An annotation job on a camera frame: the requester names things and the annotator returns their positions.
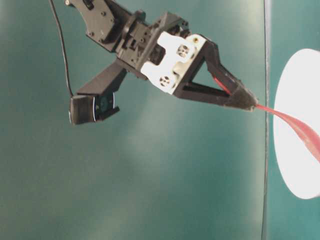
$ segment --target teal backdrop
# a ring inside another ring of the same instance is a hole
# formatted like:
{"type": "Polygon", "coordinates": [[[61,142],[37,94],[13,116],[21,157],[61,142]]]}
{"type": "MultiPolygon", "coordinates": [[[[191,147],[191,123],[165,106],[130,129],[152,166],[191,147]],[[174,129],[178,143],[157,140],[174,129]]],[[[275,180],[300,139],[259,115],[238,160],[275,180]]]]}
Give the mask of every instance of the teal backdrop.
{"type": "MultiPolygon", "coordinates": [[[[267,39],[270,40],[269,95],[270,106],[273,107],[279,79],[290,57],[300,49],[320,50],[320,1],[269,0],[268,2],[270,3],[268,5],[270,32],[267,34],[267,39]]],[[[320,198],[302,200],[289,191],[277,164],[271,117],[269,129],[264,239],[318,240],[320,198]]]]}
{"type": "MultiPolygon", "coordinates": [[[[115,56],[85,37],[74,8],[54,2],[75,91],[115,56]]],[[[263,0],[118,2],[132,12],[145,10],[150,23],[167,10],[187,19],[193,33],[218,44],[224,66],[265,104],[263,0]]],[[[313,43],[309,47],[319,46],[313,43]]],[[[296,49],[280,55],[274,81],[296,49]]],[[[205,68],[196,81],[213,85],[205,68]]],[[[102,123],[71,126],[47,0],[0,0],[0,84],[0,239],[261,239],[263,112],[181,100],[129,74],[116,94],[119,113],[102,123]]],[[[310,202],[291,196],[276,167],[270,168],[268,214],[275,239],[275,224],[297,229],[304,220],[292,208],[319,219],[319,201],[312,202],[318,212],[302,212],[310,202]],[[287,203],[292,208],[277,215],[287,203]],[[290,215],[298,218],[291,225],[290,215]]]]}

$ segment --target green background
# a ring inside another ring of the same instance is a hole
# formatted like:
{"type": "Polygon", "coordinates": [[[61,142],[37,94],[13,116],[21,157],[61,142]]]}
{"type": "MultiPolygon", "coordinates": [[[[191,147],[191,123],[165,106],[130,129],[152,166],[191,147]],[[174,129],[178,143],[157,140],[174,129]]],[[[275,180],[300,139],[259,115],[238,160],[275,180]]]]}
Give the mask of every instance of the green background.
{"type": "MultiPolygon", "coordinates": [[[[167,10],[187,19],[265,103],[262,0],[118,2],[144,9],[150,23],[167,10]]],[[[74,8],[55,3],[75,91],[115,56],[85,37],[74,8]]],[[[261,238],[263,112],[181,100],[130,74],[116,94],[118,114],[71,126],[46,0],[0,0],[0,81],[0,239],[261,238]]],[[[204,68],[197,81],[213,84],[204,68]]]]}
{"type": "MultiPolygon", "coordinates": [[[[270,39],[270,106],[273,107],[278,82],[289,58],[300,49],[320,50],[320,1],[271,0],[269,2],[271,32],[267,37],[270,39]]],[[[299,199],[285,185],[274,149],[272,118],[270,118],[269,142],[264,237],[268,240],[318,240],[320,198],[299,199]]]]}

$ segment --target white circular disc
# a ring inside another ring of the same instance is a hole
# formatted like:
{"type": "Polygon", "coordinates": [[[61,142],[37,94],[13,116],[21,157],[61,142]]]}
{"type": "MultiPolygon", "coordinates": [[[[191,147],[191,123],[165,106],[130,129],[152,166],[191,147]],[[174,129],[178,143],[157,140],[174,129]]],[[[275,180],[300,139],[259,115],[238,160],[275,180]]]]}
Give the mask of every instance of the white circular disc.
{"type": "MultiPolygon", "coordinates": [[[[302,49],[286,64],[274,108],[309,125],[320,135],[320,52],[302,49]]],[[[275,153],[283,180],[301,199],[320,197],[320,163],[295,131],[273,118],[275,153]]]]}

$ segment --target robotic arm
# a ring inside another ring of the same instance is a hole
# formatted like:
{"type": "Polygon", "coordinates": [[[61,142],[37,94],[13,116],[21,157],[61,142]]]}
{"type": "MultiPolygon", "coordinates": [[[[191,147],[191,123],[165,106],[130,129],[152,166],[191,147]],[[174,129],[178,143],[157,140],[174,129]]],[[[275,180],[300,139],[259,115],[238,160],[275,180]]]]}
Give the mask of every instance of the robotic arm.
{"type": "Polygon", "coordinates": [[[65,0],[65,4],[81,13],[87,37],[116,55],[113,64],[71,97],[72,124],[103,121],[118,112],[115,92],[127,72],[181,99],[247,111],[257,105],[256,97],[221,64],[218,46],[191,34],[181,17],[166,12],[150,25],[143,11],[130,13],[114,0],[65,0]],[[193,82],[204,62],[223,90],[193,82]]]}

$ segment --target black cable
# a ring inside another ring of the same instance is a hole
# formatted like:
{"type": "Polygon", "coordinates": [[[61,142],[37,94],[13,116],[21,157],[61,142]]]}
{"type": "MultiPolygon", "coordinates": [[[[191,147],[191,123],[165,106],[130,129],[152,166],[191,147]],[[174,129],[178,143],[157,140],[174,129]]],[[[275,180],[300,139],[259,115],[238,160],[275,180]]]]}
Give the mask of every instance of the black cable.
{"type": "Polygon", "coordinates": [[[69,67],[68,67],[68,60],[67,60],[67,53],[66,53],[66,47],[65,47],[65,40],[64,40],[64,35],[62,33],[61,25],[58,19],[57,11],[55,8],[55,5],[53,3],[53,0],[49,0],[49,3],[51,5],[51,9],[53,12],[53,16],[55,19],[55,23],[58,27],[58,32],[59,32],[59,37],[60,37],[60,42],[61,42],[61,48],[62,48],[62,54],[63,54],[63,59],[64,59],[64,67],[65,67],[65,79],[66,79],[66,86],[69,90],[70,96],[73,97],[73,93],[70,87],[70,78],[69,78],[69,67]]]}

